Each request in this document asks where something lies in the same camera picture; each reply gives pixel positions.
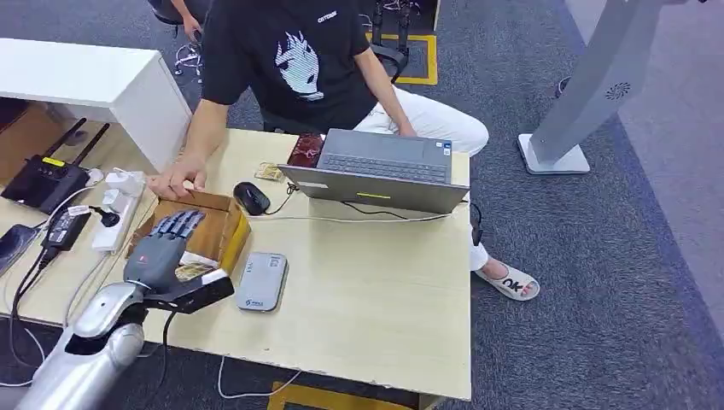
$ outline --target graphic print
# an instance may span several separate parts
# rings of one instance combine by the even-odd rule
[[[316,101],[324,98],[324,93],[317,90],[319,78],[319,59],[311,45],[299,32],[299,37],[287,34],[286,51],[277,43],[277,58],[275,63],[282,78],[289,87],[307,101]]]

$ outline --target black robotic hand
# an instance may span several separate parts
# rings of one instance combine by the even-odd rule
[[[123,279],[146,288],[147,308],[193,313],[234,294],[231,280],[220,269],[185,281],[176,276],[186,243],[204,216],[190,210],[163,218],[131,253]]]

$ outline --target laptop keyboard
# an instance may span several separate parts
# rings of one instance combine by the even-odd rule
[[[362,173],[377,177],[409,179],[412,181],[445,184],[446,167],[438,165],[412,164],[408,162],[371,160],[345,155],[327,155],[324,169],[343,173]]]

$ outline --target laptop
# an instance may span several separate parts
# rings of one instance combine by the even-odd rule
[[[317,168],[450,184],[453,143],[445,139],[330,129]]]
[[[330,130],[316,168],[279,169],[310,198],[452,212],[470,188],[449,184],[452,162],[445,149],[452,149],[450,141],[408,138]]]

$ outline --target speaker grille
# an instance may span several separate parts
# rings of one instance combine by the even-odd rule
[[[631,91],[631,85],[629,83],[618,83],[607,90],[606,99],[618,100],[624,98],[629,91]]]

